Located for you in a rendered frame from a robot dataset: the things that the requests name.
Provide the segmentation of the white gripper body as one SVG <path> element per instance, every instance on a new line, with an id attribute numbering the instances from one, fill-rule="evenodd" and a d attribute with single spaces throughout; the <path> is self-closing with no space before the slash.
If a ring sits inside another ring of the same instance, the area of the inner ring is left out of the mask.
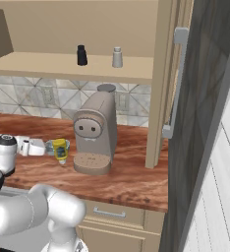
<path id="1" fill-rule="evenodd" d="M 45 154 L 45 145 L 41 139 L 29 140 L 29 155 L 30 156 L 43 156 Z"/>

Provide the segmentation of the taupe coffee machine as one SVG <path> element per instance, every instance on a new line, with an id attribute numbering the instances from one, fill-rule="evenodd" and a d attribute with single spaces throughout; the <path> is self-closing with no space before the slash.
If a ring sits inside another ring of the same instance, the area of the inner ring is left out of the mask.
<path id="1" fill-rule="evenodd" d="M 88 175 L 109 172 L 117 146 L 116 87 L 97 87 L 74 115 L 74 169 Z"/>

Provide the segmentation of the black pepper shaker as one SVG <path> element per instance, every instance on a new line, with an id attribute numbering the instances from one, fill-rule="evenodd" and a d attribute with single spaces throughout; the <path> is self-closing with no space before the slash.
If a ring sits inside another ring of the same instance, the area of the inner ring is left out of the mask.
<path id="1" fill-rule="evenodd" d="M 82 44 L 78 46 L 77 57 L 79 66 L 85 66 L 87 64 L 86 49 Z"/>

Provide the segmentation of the beige drawer front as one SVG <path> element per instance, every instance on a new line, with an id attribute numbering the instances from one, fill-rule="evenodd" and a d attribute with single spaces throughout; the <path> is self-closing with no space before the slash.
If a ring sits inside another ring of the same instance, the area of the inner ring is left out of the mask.
<path id="1" fill-rule="evenodd" d="M 117 214 L 121 214 L 124 211 L 126 217 L 122 219 L 98 215 L 93 212 L 94 207 L 98 207 L 101 211 Z M 144 210 L 86 200 L 86 219 L 89 221 L 114 223 L 125 227 L 142 228 L 144 225 Z"/>

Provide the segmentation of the beige lower cupboard door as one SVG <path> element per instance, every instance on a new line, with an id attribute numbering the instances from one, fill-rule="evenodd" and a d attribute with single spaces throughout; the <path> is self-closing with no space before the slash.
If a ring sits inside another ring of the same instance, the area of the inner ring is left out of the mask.
<path id="1" fill-rule="evenodd" d="M 77 231 L 89 252 L 143 252 L 144 239 L 138 236 L 84 225 Z"/>

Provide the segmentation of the grey salt shaker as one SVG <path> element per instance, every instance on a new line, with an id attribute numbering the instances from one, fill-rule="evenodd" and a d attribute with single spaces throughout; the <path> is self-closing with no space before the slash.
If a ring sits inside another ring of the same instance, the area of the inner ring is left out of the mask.
<path id="1" fill-rule="evenodd" d="M 112 66 L 114 68 L 123 67 L 123 55 L 122 55 L 122 49 L 120 47 L 115 47 L 113 49 Z"/>

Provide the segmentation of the white panelled tall unit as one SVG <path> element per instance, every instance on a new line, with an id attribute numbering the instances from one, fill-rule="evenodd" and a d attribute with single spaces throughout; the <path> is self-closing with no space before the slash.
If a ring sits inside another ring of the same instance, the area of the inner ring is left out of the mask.
<path id="1" fill-rule="evenodd" d="M 182 252 L 230 252 L 230 90 Z"/>

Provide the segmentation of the grey wall outlet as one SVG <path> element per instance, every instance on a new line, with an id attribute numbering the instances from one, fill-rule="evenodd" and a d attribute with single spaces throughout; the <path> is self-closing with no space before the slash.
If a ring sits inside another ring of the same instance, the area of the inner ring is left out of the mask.
<path id="1" fill-rule="evenodd" d="M 42 87 L 41 92 L 45 104 L 47 105 L 55 104 L 54 93 L 51 87 Z"/>
<path id="2" fill-rule="evenodd" d="M 129 110 L 129 94 L 117 92 L 116 95 L 116 109 L 121 111 Z"/>

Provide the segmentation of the beige wall cabinet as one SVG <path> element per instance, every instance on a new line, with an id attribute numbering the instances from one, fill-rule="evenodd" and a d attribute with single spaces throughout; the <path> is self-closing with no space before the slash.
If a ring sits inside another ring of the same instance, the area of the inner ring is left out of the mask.
<path id="1" fill-rule="evenodd" d="M 14 48 L 0 57 L 0 112 L 71 118 L 91 89 L 112 83 L 129 94 L 120 121 L 147 127 L 145 165 L 155 167 L 179 69 L 174 30 L 189 25 L 194 1 L 0 0 Z M 112 66 L 115 47 L 122 68 Z"/>

